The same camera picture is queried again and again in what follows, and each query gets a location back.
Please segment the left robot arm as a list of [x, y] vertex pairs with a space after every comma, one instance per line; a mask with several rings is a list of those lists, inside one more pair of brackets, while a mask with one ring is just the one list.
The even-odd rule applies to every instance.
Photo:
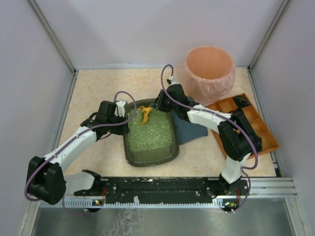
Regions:
[[100, 182], [99, 174], [89, 170], [71, 175], [64, 172], [84, 150], [107, 133], [124, 135], [127, 132], [126, 104], [124, 100], [102, 101], [98, 111], [83, 121], [62, 145], [44, 157], [33, 157], [24, 190], [27, 199], [55, 205], [65, 195], [94, 190]]

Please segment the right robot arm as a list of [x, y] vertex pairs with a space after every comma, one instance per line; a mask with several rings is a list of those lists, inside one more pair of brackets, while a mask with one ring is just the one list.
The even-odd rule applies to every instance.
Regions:
[[241, 109], [231, 114], [208, 109], [188, 98], [180, 84], [161, 89], [150, 106], [165, 113], [174, 111], [180, 119], [207, 127], [219, 134], [227, 158], [215, 188], [218, 195], [234, 191], [248, 157], [261, 151], [262, 139]]

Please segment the yellow litter scoop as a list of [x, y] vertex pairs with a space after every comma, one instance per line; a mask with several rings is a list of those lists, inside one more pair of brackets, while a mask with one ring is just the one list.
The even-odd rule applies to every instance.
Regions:
[[141, 110], [141, 113], [142, 113], [142, 121], [141, 121], [140, 125], [144, 125], [147, 123], [148, 118], [149, 118], [149, 113], [153, 110], [153, 108], [140, 106], [139, 109]]

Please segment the dark grey litter box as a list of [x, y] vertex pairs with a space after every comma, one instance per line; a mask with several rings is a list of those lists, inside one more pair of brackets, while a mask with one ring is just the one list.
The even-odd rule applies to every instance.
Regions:
[[140, 107], [148, 107], [153, 101], [153, 98], [136, 101], [136, 116], [128, 123], [129, 133], [124, 135], [125, 158], [134, 167], [161, 165], [179, 155], [174, 118], [170, 112], [153, 110], [149, 112], [148, 121], [140, 124]]

